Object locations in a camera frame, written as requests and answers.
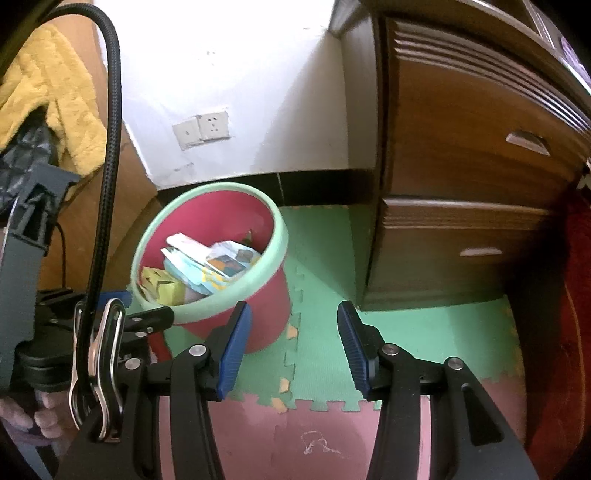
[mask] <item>wooden drawer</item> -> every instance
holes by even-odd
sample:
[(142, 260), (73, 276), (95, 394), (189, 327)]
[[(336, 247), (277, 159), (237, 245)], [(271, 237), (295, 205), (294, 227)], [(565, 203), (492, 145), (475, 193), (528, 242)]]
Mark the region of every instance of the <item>wooden drawer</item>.
[(557, 89), (480, 44), (386, 24), (385, 194), (547, 208), (578, 181), (590, 122)]
[(463, 303), (499, 297), (516, 263), (556, 217), (491, 203), (385, 199), (365, 309)]

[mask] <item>black baseboard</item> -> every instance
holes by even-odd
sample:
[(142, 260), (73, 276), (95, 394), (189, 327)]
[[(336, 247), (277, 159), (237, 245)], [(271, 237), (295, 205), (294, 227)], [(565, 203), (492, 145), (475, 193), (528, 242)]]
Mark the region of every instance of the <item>black baseboard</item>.
[(351, 188), (353, 178), (361, 174), (357, 170), (308, 170), (245, 175), (160, 190), (158, 201), (164, 206), (200, 185), (235, 181), (266, 193), (278, 206), (350, 205), (356, 201), (355, 189)]

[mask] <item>yellow towel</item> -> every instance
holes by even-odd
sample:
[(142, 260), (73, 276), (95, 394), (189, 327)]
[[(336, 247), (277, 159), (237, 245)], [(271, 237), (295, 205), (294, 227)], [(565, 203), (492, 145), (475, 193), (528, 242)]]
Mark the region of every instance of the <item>yellow towel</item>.
[(106, 131), (92, 78), (56, 27), (42, 25), (25, 42), (0, 85), (0, 151), (28, 114), (47, 106), (59, 139), (59, 165), (86, 177), (105, 161)]

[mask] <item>light switch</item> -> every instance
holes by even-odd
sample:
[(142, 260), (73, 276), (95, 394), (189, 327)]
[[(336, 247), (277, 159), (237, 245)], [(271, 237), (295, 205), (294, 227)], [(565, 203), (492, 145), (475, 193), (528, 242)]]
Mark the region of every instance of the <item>light switch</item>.
[(181, 150), (196, 147), (203, 143), (199, 122), (196, 117), (191, 117), (189, 120), (173, 125), (173, 131)]

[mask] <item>mint green bin rim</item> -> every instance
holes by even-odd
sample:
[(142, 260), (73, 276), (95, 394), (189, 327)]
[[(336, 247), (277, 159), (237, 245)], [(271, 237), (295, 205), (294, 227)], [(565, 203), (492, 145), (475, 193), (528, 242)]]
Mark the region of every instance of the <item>mint green bin rim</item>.
[(273, 215), (274, 227), (271, 235), (271, 240), (261, 255), (259, 261), (248, 270), (239, 280), (229, 287), (221, 290), (210, 297), (198, 300), (196, 302), (187, 303), (185, 305), (178, 305), (172, 307), (174, 310), (174, 323), (179, 325), (183, 323), (198, 322), (218, 313), (225, 312), (228, 309), (234, 308), (236, 302), (246, 300), (254, 295), (267, 283), (271, 277), (281, 268), (281, 264), (285, 259), (287, 253), (287, 244), (289, 234), (287, 227), (281, 216), (281, 212), (275, 203), (265, 193), (257, 190), (249, 185), (242, 183), (234, 183), (230, 181), (223, 181), (218, 183), (210, 183), (196, 187), (183, 193), (181, 196), (174, 199), (156, 216), (149, 227), (144, 232), (139, 241), (138, 248), (135, 251), (134, 260), (131, 264), (131, 290), (134, 298), (140, 304), (143, 310), (154, 309), (161, 307), (159, 303), (154, 303), (144, 299), (139, 292), (137, 286), (139, 262), (144, 255), (144, 251), (148, 241), (160, 226), (163, 220), (180, 205), (197, 196), (210, 192), (219, 192), (221, 190), (233, 190), (234, 192), (242, 192), (262, 201), (271, 211)]

